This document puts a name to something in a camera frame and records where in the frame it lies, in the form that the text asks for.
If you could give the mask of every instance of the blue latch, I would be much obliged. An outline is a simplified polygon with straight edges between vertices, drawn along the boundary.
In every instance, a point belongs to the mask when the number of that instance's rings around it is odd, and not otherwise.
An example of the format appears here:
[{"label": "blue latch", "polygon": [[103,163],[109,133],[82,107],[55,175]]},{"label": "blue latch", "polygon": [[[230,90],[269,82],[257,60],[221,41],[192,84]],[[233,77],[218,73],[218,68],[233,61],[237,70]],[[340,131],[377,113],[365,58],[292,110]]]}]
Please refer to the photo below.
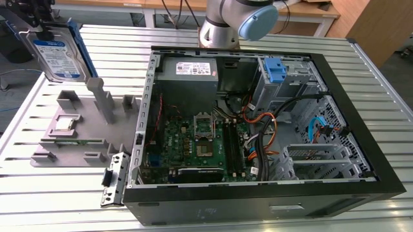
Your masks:
[{"label": "blue latch", "polygon": [[265,69],[272,83],[283,83],[287,77],[287,67],[280,58],[265,58]]}]

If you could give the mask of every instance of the aluminum table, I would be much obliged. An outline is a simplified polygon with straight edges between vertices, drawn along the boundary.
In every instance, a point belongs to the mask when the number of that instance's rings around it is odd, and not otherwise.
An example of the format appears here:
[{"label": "aluminum table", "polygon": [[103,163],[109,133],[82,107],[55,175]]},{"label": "aluminum table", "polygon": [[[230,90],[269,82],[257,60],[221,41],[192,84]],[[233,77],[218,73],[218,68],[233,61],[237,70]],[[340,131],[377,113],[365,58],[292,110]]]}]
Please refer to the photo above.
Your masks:
[{"label": "aluminum table", "polygon": [[[142,95],[152,45],[198,44],[194,30],[85,25],[81,32],[114,97]],[[59,92],[93,95],[85,84],[50,83],[42,75],[0,139],[0,231],[412,231],[413,114],[359,45],[345,39],[270,35],[260,42],[241,40],[241,48],[325,55],[408,192],[333,218],[146,228],[127,208],[101,209],[103,168],[30,165]]]}]

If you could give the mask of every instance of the sticker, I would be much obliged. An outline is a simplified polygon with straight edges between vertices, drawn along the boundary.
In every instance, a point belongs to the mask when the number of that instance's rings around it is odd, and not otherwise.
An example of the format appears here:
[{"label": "sticker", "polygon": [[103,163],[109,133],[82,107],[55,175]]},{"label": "sticker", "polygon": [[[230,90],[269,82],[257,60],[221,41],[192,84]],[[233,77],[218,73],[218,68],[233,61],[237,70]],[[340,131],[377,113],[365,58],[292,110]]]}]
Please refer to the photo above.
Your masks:
[{"label": "sticker", "polygon": [[209,63],[180,62],[177,63],[178,75],[212,75]]},{"label": "sticker", "polygon": [[59,77],[79,78],[81,72],[71,58],[65,42],[34,40],[34,44],[53,73]]},{"label": "sticker", "polygon": [[125,3],[123,5],[125,5],[125,6],[138,6],[138,7],[142,7],[141,4],[133,4],[133,3]]},{"label": "sticker", "polygon": [[304,209],[304,207],[297,204],[297,205],[272,205],[270,210],[292,210],[292,209]]},{"label": "sticker", "polygon": [[252,103],[248,104],[248,107],[249,107],[252,110],[256,110],[256,106],[254,106]]},{"label": "sticker", "polygon": [[252,174],[254,175],[258,175],[258,168],[256,167],[252,167],[252,171],[250,171]]},{"label": "sticker", "polygon": [[325,14],[325,15],[323,15],[323,17],[325,17],[325,18],[337,18],[337,15]]}]

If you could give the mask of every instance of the gray 3d printed holder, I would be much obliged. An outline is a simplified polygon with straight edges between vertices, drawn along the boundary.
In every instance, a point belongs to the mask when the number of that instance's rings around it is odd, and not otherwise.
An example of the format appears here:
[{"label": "gray 3d printed holder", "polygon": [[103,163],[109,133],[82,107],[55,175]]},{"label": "gray 3d printed holder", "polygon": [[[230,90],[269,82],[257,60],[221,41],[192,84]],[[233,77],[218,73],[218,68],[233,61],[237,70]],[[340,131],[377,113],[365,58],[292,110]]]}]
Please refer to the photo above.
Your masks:
[{"label": "gray 3d printed holder", "polygon": [[133,95],[113,99],[101,78],[91,78],[87,88],[94,97],[61,92],[61,107],[33,155],[33,166],[107,167],[114,154],[131,153],[141,101]]}]

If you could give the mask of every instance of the blue hard drive label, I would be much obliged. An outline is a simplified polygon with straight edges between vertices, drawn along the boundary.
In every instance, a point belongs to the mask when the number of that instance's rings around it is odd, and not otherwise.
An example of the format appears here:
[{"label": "blue hard drive label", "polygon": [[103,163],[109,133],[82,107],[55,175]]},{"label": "blue hard drive label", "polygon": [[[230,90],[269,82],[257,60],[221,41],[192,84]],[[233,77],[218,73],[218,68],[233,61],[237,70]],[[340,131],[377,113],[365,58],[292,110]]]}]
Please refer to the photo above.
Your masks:
[{"label": "blue hard drive label", "polygon": [[34,40],[53,73],[63,78],[79,78],[81,72],[74,62],[74,54],[65,42]]}]

